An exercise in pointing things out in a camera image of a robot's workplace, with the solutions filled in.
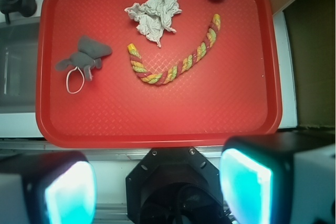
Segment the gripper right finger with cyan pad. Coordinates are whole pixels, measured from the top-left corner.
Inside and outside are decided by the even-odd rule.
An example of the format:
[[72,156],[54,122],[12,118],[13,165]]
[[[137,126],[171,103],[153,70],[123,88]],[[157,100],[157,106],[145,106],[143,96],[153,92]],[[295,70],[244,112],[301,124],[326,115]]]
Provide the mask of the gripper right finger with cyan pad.
[[219,161],[239,223],[335,223],[335,136],[314,131],[231,137]]

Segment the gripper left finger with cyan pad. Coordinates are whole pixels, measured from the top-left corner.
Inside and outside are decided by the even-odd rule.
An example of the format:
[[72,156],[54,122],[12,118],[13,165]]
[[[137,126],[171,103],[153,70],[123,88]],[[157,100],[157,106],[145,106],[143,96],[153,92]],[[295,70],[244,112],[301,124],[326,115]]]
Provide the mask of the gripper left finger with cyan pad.
[[1,159],[1,223],[92,223],[93,166],[79,151]]

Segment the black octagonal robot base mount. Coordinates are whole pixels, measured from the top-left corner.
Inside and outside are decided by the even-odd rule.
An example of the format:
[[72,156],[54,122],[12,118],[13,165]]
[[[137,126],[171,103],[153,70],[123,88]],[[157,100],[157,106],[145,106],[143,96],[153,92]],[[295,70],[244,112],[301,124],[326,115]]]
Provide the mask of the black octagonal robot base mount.
[[125,179],[133,223],[229,223],[219,170],[192,147],[153,148]]

